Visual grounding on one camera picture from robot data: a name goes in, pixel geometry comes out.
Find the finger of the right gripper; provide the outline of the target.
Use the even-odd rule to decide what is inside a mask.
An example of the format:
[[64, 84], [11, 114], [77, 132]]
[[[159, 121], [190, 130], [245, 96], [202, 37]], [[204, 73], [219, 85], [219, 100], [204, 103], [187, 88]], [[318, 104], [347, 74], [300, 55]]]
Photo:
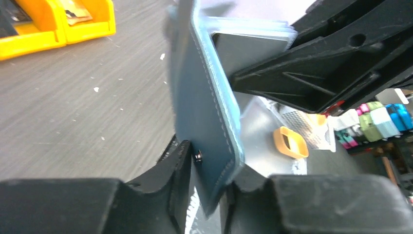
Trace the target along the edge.
[[239, 70], [231, 88], [307, 113], [341, 114], [387, 88], [413, 88], [410, 0], [318, 0], [287, 51]]

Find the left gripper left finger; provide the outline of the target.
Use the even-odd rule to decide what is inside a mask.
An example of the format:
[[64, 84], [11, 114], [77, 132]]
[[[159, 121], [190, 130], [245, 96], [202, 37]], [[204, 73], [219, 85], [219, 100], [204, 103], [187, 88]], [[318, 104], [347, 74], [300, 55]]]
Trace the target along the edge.
[[182, 234], [192, 146], [137, 178], [14, 179], [0, 184], [3, 234]]

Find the dark credit card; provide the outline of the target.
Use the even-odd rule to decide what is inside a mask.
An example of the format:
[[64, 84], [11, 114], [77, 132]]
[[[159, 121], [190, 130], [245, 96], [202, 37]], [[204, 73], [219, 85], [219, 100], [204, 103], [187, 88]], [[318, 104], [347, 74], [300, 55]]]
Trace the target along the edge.
[[261, 35], [215, 33], [212, 40], [229, 78], [239, 70], [284, 52], [296, 36], [292, 31], [270, 31]]

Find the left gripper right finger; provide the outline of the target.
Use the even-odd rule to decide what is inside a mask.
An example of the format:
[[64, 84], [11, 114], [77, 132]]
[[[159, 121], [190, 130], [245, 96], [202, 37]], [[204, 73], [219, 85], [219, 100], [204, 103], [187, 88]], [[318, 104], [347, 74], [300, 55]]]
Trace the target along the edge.
[[376, 175], [272, 175], [246, 166], [220, 202], [224, 234], [410, 234], [401, 191]]

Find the blue card holder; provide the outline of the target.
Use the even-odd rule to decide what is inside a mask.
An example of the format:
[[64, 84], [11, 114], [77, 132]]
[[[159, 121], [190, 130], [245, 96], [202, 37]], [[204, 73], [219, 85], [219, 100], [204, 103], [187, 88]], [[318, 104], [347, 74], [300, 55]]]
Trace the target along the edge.
[[168, 7], [169, 85], [179, 140], [189, 140], [202, 161], [196, 188], [206, 216], [244, 165], [241, 112], [212, 40], [215, 33], [261, 35], [297, 31], [285, 21], [227, 18], [231, 2], [202, 8], [196, 0]]

